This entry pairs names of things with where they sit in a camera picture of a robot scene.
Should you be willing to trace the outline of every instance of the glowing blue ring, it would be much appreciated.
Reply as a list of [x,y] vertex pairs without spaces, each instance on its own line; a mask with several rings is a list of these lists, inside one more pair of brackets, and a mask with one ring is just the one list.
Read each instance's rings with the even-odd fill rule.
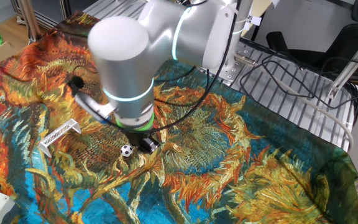
[[113,99],[113,100],[121,101],[121,102],[130,102],[130,101],[138,100],[138,99],[142,98],[143,96],[145,96],[145,95],[153,88],[153,85],[154,85],[154,79],[152,79],[152,84],[151,84],[150,87],[146,90],[146,92],[142,93],[142,94],[139,95],[139,96],[135,96],[135,97],[131,97],[131,98],[121,98],[121,97],[113,96],[113,95],[110,94],[105,88],[103,88],[103,91],[104,91],[104,93],[105,93],[108,97],[110,97],[110,98]]
[[187,15],[190,11],[191,7],[188,7],[187,9],[185,9],[185,11],[183,12],[183,14],[180,16],[178,25],[177,25],[177,29],[175,30],[175,33],[173,35],[173,42],[172,42],[172,58],[174,60],[178,60],[177,59],[177,43],[178,43],[178,36],[179,36],[179,31],[180,31],[180,27],[183,24],[183,21],[185,20],[185,15]]

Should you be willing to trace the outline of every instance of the small soccer ball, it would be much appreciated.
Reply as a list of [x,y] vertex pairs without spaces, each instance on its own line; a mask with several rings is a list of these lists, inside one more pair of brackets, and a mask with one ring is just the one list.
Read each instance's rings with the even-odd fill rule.
[[122,146],[121,147],[121,155],[125,156],[125,157],[129,157],[132,154],[132,146]]

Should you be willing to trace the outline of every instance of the van gogh sunflowers print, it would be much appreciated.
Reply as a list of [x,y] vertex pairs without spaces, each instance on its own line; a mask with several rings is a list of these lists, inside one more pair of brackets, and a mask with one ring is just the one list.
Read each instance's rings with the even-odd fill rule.
[[[157,134],[156,152],[122,157],[124,135],[81,109],[66,85],[80,76],[82,91],[107,100],[86,44],[95,22],[77,13],[0,63],[0,183],[21,208],[15,222],[358,223],[349,156],[221,83]],[[156,76],[190,68],[167,62]],[[205,84],[194,72],[155,84],[155,97],[189,103]],[[188,109],[156,102],[154,126]],[[38,142],[70,118],[82,134],[67,133],[45,157]]]

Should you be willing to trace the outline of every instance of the black wire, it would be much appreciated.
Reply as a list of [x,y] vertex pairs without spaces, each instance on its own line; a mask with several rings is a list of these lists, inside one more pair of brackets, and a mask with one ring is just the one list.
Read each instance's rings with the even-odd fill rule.
[[[273,60],[269,60],[269,61],[264,61],[265,59],[267,58],[270,58],[272,57],[271,55],[269,55],[268,57],[264,58],[262,60],[262,63],[256,67],[254,67],[253,69],[251,69],[249,72],[247,72],[245,75],[243,75],[240,79],[240,86],[241,86],[241,89],[248,94],[248,92],[245,90],[244,88],[244,84],[243,84],[243,79],[248,76],[249,74],[251,74],[255,69],[258,69],[260,67],[263,67],[266,72],[268,73],[268,75],[270,75],[272,77],[272,80],[276,83],[276,85],[278,86],[278,88],[283,91],[285,94],[287,95],[290,95],[290,96],[296,96],[296,97],[304,97],[304,98],[309,98],[309,99],[313,99],[313,98],[316,98],[318,101],[322,102],[322,104],[324,104],[325,106],[327,106],[329,109],[338,109],[339,107],[341,107],[342,105],[345,105],[346,103],[350,102],[350,101],[354,101],[354,100],[357,100],[356,103],[358,104],[358,93],[357,93],[357,96],[356,97],[353,97],[349,100],[346,100],[340,104],[338,104],[337,106],[331,106],[329,103],[326,103],[324,100],[322,100],[320,97],[317,96],[317,86],[318,86],[318,83],[320,82],[320,79],[321,79],[321,74],[323,73],[324,71],[324,68],[326,66],[326,64],[331,61],[331,60],[345,60],[345,61],[348,61],[348,62],[354,62],[354,63],[358,63],[358,61],[355,61],[355,60],[349,60],[349,59],[346,59],[346,58],[341,58],[341,57],[331,57],[329,58],[323,65],[323,68],[321,69],[321,72],[319,73],[319,77],[318,77],[318,80],[316,82],[316,88],[314,89],[314,91],[311,91],[310,89],[308,89],[307,87],[305,87],[302,82],[297,79],[294,75],[292,75],[286,68],[284,68],[282,65],[280,65],[278,62],[276,61],[273,61]],[[289,93],[288,91],[284,90],[280,84],[276,81],[276,79],[273,77],[273,74],[269,71],[269,69],[266,67],[266,64],[270,63],[270,62],[273,62],[273,63],[276,63],[278,66],[280,66],[286,73],[289,74],[289,76],[291,76],[292,78],[294,78],[296,81],[298,81],[308,92],[309,94],[311,94],[311,96],[306,96],[306,95],[299,95],[299,94],[292,94],[292,93]]]
[[171,78],[171,79],[166,79],[166,80],[155,79],[154,81],[155,81],[155,82],[170,82],[170,81],[179,80],[179,79],[181,79],[181,78],[183,78],[183,77],[186,77],[186,76],[190,75],[190,74],[194,71],[194,69],[196,69],[195,66],[193,66],[193,67],[192,67],[188,72],[186,72],[184,75],[181,75],[181,76],[179,76],[179,77],[177,77],[177,78]]
[[[319,76],[323,76],[323,77],[326,77],[330,80],[335,80],[337,78],[337,76],[339,74],[337,74],[337,72],[340,72],[341,70],[340,69],[334,69],[332,71],[328,71],[328,72],[324,72],[321,71],[320,68],[316,68],[312,65],[309,65],[307,63],[303,63],[303,62],[300,62],[298,61],[296,58],[294,58],[292,55],[288,54],[287,52],[274,52],[273,50],[261,45],[261,44],[258,44],[256,42],[253,42],[253,41],[250,41],[250,40],[247,40],[247,39],[244,39],[244,38],[240,38],[240,42],[242,42],[243,44],[246,44],[254,49],[257,49],[257,50],[260,50],[260,51],[263,51],[267,54],[270,54],[268,57],[264,58],[263,62],[265,62],[265,60],[267,60],[268,58],[270,57],[273,57],[273,56],[276,56],[276,57],[279,57],[279,58],[282,58],[284,60],[289,60],[295,64],[298,65],[298,67],[302,70],[303,68],[307,68],[308,70],[312,71],[312,72],[315,72],[317,74],[319,74]],[[345,85],[343,86],[351,95],[352,95],[352,99],[354,101],[354,111],[355,111],[355,120],[354,120],[354,123],[356,123],[357,121],[357,116],[358,116],[358,89],[357,87],[350,83],[350,82],[347,82],[345,83]],[[244,93],[248,94],[247,91],[245,90],[245,88],[242,86],[242,90],[244,91]],[[311,97],[308,97],[308,98],[314,98],[316,96],[315,94],[316,92],[312,93],[312,96]]]
[[[206,86],[205,86],[205,90],[208,88],[208,86],[209,86],[209,70],[206,71]],[[165,103],[166,105],[182,106],[182,107],[194,106],[197,103],[197,102],[194,102],[194,103],[187,103],[187,104],[177,104],[177,103],[170,103],[170,102],[167,102],[167,101],[163,101],[163,100],[160,100],[160,99],[157,99],[157,98],[155,98],[154,100],[157,101],[157,102],[160,102],[160,103]]]
[[199,2],[199,3],[196,3],[196,4],[189,4],[189,5],[187,5],[186,7],[199,6],[199,5],[202,5],[202,4],[206,3],[206,2],[208,2],[208,0],[204,0],[204,1]]
[[77,68],[80,68],[80,67],[83,67],[83,68],[87,69],[87,71],[89,71],[89,72],[91,72],[91,73],[93,73],[93,74],[96,74],[96,73],[97,73],[97,72],[91,71],[86,65],[77,65],[77,66],[74,67],[74,69],[73,69],[72,72],[74,73],[75,70],[76,70]]
[[[239,8],[240,8],[241,1],[242,0],[238,0],[238,2],[237,2],[237,6],[236,6],[237,10],[239,10]],[[207,89],[205,89],[203,96],[200,98],[200,100],[197,102],[197,104],[195,104],[194,107],[192,107],[192,109],[189,110],[189,112],[187,112],[185,115],[183,115],[180,119],[176,120],[175,122],[173,122],[171,124],[167,124],[167,125],[165,125],[163,127],[160,127],[160,128],[153,128],[153,129],[150,129],[150,130],[147,130],[147,131],[136,131],[136,130],[124,129],[124,128],[118,126],[116,123],[112,123],[110,120],[108,120],[108,119],[106,119],[106,118],[104,118],[102,116],[99,116],[99,118],[101,118],[101,120],[103,120],[106,124],[114,126],[114,127],[118,128],[118,129],[120,129],[121,131],[126,131],[126,132],[130,132],[130,133],[139,133],[139,134],[140,133],[145,133],[145,134],[155,133],[157,131],[161,131],[161,130],[164,130],[164,129],[167,129],[167,128],[171,128],[171,127],[176,126],[177,124],[181,123],[183,120],[185,120],[187,117],[192,115],[197,110],[197,108],[202,104],[202,102],[204,101],[204,99],[206,98],[208,93],[211,91],[213,85],[216,83],[216,80],[218,80],[219,74],[221,73],[221,70],[223,68],[225,59],[226,59],[227,54],[229,52],[229,47],[230,47],[230,43],[231,43],[231,39],[232,39],[231,34],[233,33],[234,27],[236,25],[236,19],[237,19],[237,14],[234,14],[233,21],[232,21],[231,28],[230,28],[229,38],[227,39],[226,49],[225,49],[224,55],[223,55],[223,59],[222,59],[222,62],[220,64],[219,68],[218,68],[218,71],[215,74],[214,79],[212,80],[211,85]],[[97,114],[97,112],[95,112],[94,109],[92,109],[91,107],[89,107],[89,108],[94,113]]]

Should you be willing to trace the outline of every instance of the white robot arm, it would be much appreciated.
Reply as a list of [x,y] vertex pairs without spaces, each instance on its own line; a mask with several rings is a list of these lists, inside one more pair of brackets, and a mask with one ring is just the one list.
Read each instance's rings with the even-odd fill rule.
[[[115,16],[95,24],[88,45],[109,103],[99,105],[81,92],[75,95],[76,102],[102,123],[114,112],[116,123],[130,132],[126,133],[130,143],[142,145],[145,136],[134,137],[133,133],[151,128],[154,75],[165,61],[174,59],[203,68],[216,68],[223,60],[226,65],[234,63],[252,0],[243,0],[238,12],[235,0],[193,1],[197,3],[186,7],[151,0],[138,20]],[[237,23],[230,34],[236,13]],[[232,41],[223,59],[229,35]]]

